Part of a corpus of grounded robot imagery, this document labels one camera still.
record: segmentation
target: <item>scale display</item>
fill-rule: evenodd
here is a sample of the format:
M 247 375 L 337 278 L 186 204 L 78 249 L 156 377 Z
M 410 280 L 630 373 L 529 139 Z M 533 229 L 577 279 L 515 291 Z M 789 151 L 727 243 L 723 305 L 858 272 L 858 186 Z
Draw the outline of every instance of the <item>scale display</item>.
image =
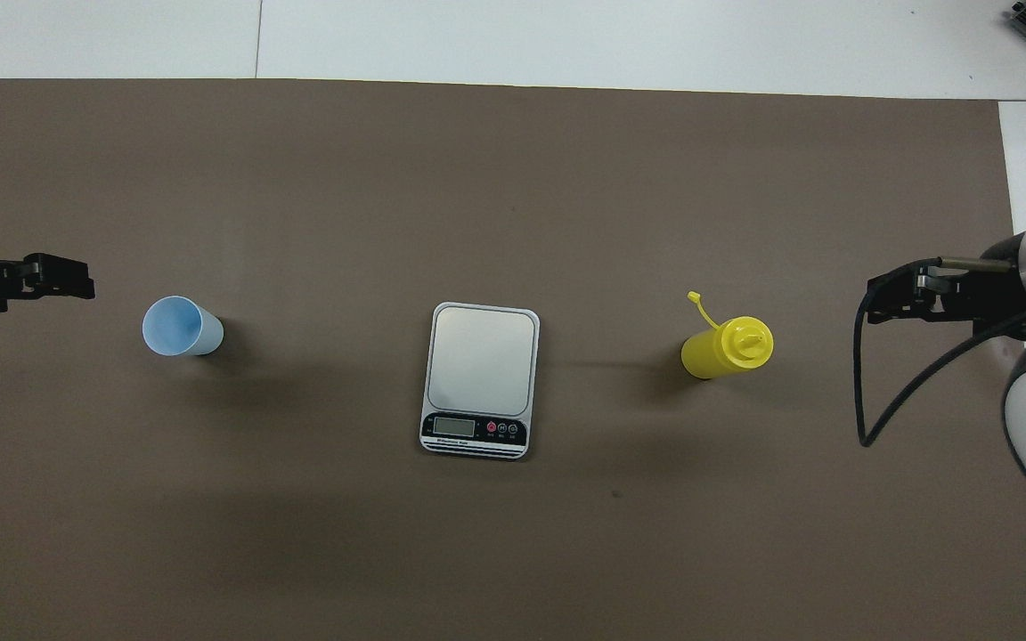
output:
M 529 449 L 541 320 L 528 309 L 435 309 L 419 442 L 443 454 L 520 458 Z

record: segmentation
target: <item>yellow squeeze bottle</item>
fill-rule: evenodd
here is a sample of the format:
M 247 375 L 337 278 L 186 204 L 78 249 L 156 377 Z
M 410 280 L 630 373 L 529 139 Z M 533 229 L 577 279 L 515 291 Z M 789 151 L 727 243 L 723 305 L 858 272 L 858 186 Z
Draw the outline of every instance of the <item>yellow squeeze bottle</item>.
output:
M 704 310 L 698 292 L 687 299 L 704 315 L 712 328 L 689 337 L 679 350 L 684 368 L 697 378 L 717 378 L 726 374 L 761 368 L 774 353 L 774 335 L 758 318 L 738 316 L 717 325 Z

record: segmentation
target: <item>brown table surface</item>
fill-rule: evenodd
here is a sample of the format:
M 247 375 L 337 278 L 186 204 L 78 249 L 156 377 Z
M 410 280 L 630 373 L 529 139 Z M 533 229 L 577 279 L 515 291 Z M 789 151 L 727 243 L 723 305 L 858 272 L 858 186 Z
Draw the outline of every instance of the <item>brown table surface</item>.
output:
M 987 102 L 0 81 L 0 638 L 1026 638 L 1013 350 L 873 449 L 868 277 L 1010 235 Z M 756 373 L 677 362 L 712 316 Z M 164 358 L 155 299 L 224 318 Z M 441 301 L 542 318 L 521 462 L 417 445 Z M 868 336 L 871 413 L 969 326 Z

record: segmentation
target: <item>black cable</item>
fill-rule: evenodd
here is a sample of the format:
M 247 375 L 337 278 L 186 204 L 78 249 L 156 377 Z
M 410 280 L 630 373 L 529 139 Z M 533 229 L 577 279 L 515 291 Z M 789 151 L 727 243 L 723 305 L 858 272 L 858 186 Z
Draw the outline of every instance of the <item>black cable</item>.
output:
M 901 405 L 912 396 L 915 391 L 924 385 L 933 374 L 940 372 L 945 365 L 950 362 L 955 361 L 956 358 L 960 357 L 975 348 L 981 345 L 983 342 L 988 339 L 993 339 L 996 336 L 1002 336 L 1005 333 L 1013 331 L 1019 325 L 1022 325 L 1026 321 L 1026 310 L 1023 312 L 1010 317 L 1008 320 L 1001 320 L 1000 323 L 996 323 L 993 326 L 985 329 L 978 334 L 969 337 L 968 340 L 961 342 L 960 345 L 950 349 L 945 354 L 942 354 L 940 358 L 929 364 L 928 368 L 921 370 L 919 374 L 913 376 L 913 379 L 908 383 L 904 389 L 901 390 L 897 396 L 889 402 L 884 411 L 880 414 L 876 423 L 873 425 L 870 431 L 866 431 L 866 409 L 864 409 L 862 402 L 862 326 L 864 325 L 864 318 L 866 318 L 866 312 L 868 311 L 868 306 L 872 303 L 873 296 L 879 291 L 889 280 L 895 279 L 897 276 L 902 276 L 905 272 L 915 271 L 920 267 L 936 267 L 940 265 L 940 259 L 918 259 L 915 263 L 909 263 L 905 267 L 899 267 L 886 275 L 878 277 L 872 281 L 870 288 L 866 291 L 866 296 L 863 297 L 862 304 L 858 308 L 858 316 L 854 318 L 854 409 L 856 411 L 856 416 L 858 416 L 858 441 L 861 443 L 862 447 L 868 447 L 873 445 L 876 441 L 876 437 L 887 425 L 889 419 L 893 418 L 893 415 L 897 413 L 897 409 L 901 409 Z

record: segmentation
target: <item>blue cup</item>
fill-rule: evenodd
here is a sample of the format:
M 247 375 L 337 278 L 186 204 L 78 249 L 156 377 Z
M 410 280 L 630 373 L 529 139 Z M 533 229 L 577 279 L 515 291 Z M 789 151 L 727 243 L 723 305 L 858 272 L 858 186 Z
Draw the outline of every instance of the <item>blue cup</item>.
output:
M 225 326 L 187 297 L 165 296 L 145 313 L 142 336 L 160 356 L 202 356 L 220 347 Z

